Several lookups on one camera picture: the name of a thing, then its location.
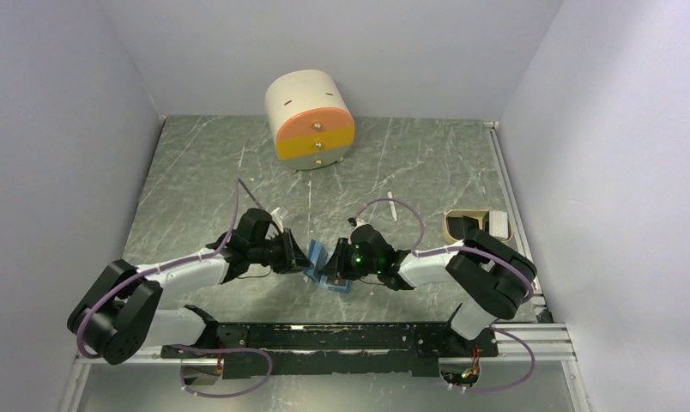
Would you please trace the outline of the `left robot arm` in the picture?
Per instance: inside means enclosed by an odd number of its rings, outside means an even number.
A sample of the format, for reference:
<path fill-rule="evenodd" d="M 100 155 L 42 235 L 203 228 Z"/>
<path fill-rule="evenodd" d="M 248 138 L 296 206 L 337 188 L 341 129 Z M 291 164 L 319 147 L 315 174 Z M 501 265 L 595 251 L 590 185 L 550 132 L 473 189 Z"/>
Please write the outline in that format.
<path fill-rule="evenodd" d="M 168 309 L 166 304 L 235 280 L 253 267 L 289 274 L 311 266 L 278 217 L 250 208 L 236 227 L 187 256 L 138 266 L 123 259 L 109 263 L 72 310 L 67 328 L 80 354 L 110 365 L 156 346 L 188 348 L 205 357 L 221 346 L 218 321 L 194 305 Z"/>

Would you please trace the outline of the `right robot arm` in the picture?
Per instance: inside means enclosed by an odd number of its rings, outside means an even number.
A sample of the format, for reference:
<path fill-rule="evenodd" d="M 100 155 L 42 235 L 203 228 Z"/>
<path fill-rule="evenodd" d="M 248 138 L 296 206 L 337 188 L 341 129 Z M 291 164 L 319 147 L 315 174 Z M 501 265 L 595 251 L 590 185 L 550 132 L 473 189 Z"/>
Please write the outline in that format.
<path fill-rule="evenodd" d="M 372 225 L 357 227 L 340 238 L 335 250 L 313 260 L 318 276 L 355 281 L 376 276 L 391 290 L 415 290 L 449 282 L 468 295 L 444 333 L 446 348 L 467 354 L 478 335 L 498 320 L 511 320 L 534 294 L 537 268 L 526 256 L 479 228 L 441 248 L 397 250 Z"/>

